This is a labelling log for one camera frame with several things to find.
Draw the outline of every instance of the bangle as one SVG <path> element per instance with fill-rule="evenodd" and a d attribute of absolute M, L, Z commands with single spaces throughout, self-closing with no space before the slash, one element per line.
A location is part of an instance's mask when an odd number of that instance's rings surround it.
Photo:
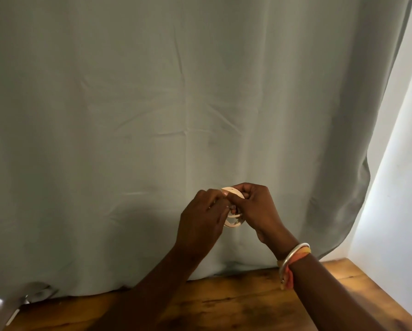
<path fill-rule="evenodd" d="M 302 243 L 296 246 L 289 255 L 284 259 L 284 261 L 277 261 L 278 266 L 280 267 L 280 280 L 281 280 L 281 289 L 292 289 L 293 288 L 293 274 L 289 269 L 289 265 L 310 253 L 310 245 L 307 243 Z"/>

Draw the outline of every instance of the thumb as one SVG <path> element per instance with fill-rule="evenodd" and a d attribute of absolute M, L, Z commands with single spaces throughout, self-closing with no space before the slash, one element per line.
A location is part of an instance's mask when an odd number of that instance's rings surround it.
<path fill-rule="evenodd" d="M 226 195 L 226 198 L 229 200 L 229 202 L 231 202 L 232 204 L 235 204 L 238 208 L 240 209 L 244 209 L 244 206 L 247 202 L 246 199 L 242 199 L 241 197 L 239 197 L 238 195 L 235 195 L 234 193 L 228 193 Z"/>

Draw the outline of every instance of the curtain fold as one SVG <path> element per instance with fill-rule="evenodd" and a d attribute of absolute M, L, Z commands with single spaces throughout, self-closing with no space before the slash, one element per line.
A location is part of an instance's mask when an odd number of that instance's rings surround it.
<path fill-rule="evenodd" d="M 334 249 L 410 5 L 0 0 L 0 298 L 132 286 L 199 189 L 245 180 Z M 245 224 L 192 279 L 275 265 Z"/>

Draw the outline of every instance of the fabric backdrop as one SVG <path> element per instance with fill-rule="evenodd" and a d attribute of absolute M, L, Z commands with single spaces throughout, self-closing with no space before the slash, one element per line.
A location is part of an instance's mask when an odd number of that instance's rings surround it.
<path fill-rule="evenodd" d="M 410 5 L 0 0 L 0 297 L 132 286 L 199 189 L 244 181 L 335 248 Z M 243 224 L 191 278 L 275 264 Z"/>

